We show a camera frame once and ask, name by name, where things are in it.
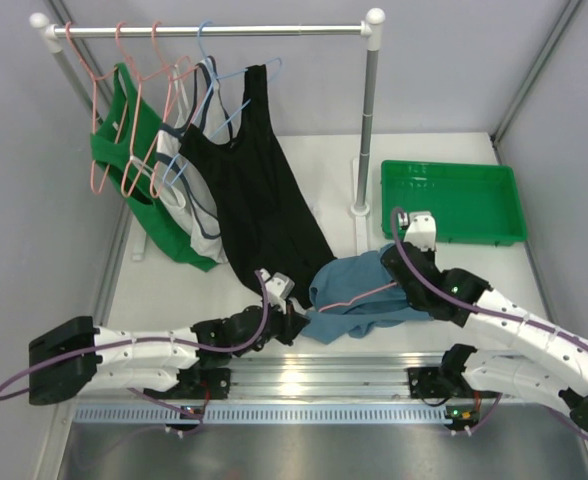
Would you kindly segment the blue tank top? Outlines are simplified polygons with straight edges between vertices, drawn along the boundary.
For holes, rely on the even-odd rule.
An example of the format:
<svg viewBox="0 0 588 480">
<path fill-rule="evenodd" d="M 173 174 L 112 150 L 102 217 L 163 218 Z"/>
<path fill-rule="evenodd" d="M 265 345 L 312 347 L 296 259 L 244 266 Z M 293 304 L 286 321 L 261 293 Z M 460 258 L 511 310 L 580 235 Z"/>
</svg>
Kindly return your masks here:
<svg viewBox="0 0 588 480">
<path fill-rule="evenodd" d="M 310 323 L 301 335 L 328 345 L 345 335 L 362 339 L 377 328 L 391 328 L 407 321 L 428 321 L 430 316 L 412 308 L 398 285 L 349 307 L 317 311 L 325 305 L 349 301 L 356 295 L 395 282 L 381 264 L 382 254 L 391 246 L 339 258 L 321 268 L 309 287 L 312 307 L 306 316 Z"/>
</svg>

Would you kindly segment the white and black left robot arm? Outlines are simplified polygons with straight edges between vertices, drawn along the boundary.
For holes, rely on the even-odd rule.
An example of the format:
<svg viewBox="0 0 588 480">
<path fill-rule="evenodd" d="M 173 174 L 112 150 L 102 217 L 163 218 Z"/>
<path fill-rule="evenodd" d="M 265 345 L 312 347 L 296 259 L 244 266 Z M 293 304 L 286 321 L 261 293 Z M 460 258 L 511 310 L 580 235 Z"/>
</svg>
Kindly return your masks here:
<svg viewBox="0 0 588 480">
<path fill-rule="evenodd" d="M 127 332 L 75 317 L 29 344 L 28 398 L 53 405 L 81 393 L 138 389 L 158 399 L 196 397 L 212 370 L 276 340 L 290 346 L 309 324 L 293 306 L 249 306 L 174 331 Z"/>
</svg>

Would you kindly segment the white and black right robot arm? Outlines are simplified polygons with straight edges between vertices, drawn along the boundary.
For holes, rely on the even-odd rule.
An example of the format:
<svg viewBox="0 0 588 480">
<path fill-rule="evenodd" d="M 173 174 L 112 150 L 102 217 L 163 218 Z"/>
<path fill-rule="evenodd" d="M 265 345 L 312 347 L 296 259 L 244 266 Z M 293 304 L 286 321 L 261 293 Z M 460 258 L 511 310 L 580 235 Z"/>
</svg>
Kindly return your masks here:
<svg viewBox="0 0 588 480">
<path fill-rule="evenodd" d="M 510 359 L 452 347 L 440 372 L 447 393 L 460 397 L 474 389 L 519 397 L 588 432 L 588 339 L 523 309 L 467 270 L 439 270 L 433 254 L 407 242 L 387 249 L 381 263 L 412 308 L 517 353 Z"/>
</svg>

